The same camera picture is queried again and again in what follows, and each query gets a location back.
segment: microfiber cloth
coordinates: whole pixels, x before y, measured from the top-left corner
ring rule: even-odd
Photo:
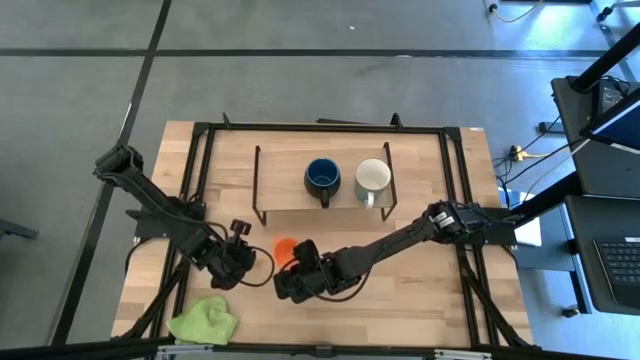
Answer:
[[[221,296],[197,300],[186,313],[167,321],[167,328],[182,342],[227,345],[238,325]]]

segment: monitor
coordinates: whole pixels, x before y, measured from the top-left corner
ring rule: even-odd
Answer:
[[[640,89],[590,121],[580,135],[640,155]]]

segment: mug handle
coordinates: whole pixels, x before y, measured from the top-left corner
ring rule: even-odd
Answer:
[[[329,208],[329,190],[323,188],[320,191],[320,205],[323,209]]]
[[[375,201],[374,194],[372,192],[367,193],[367,200],[364,202],[364,205],[367,209],[373,208],[373,202]]]

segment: concrete floor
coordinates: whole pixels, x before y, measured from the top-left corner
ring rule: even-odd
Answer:
[[[161,3],[4,0],[0,48],[146,48]],[[500,11],[513,17],[528,6],[505,2]],[[638,10],[623,9],[606,23],[619,37],[638,19]],[[606,50],[607,41],[587,5],[544,4],[520,22],[503,24],[486,16],[481,0],[180,0],[173,1],[159,47]],[[93,161],[118,137],[142,60],[0,57],[0,218],[41,231],[38,240],[0,242],[0,348],[47,342],[98,193]],[[593,60],[156,58],[129,143],[144,155],[148,173],[168,120],[219,121],[225,111],[237,122],[325,117],[382,124],[398,112],[406,124],[485,127],[492,155],[500,157],[510,145],[533,139],[538,122],[557,116],[551,79],[579,74]],[[629,65],[640,76],[640,57],[632,55]],[[619,68],[612,73],[622,76]],[[548,136],[531,152],[565,143],[563,136]],[[563,156],[513,188],[526,190]],[[563,164],[538,190],[572,169]],[[136,207],[115,192],[71,342],[109,336],[134,228],[124,210]],[[559,317],[559,308],[575,302],[565,274],[522,271],[521,283],[542,347],[623,358],[640,353],[632,338],[640,319]]]

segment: keyboard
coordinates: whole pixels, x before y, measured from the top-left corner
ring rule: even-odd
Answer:
[[[594,244],[615,301],[640,309],[640,238],[596,239]]]

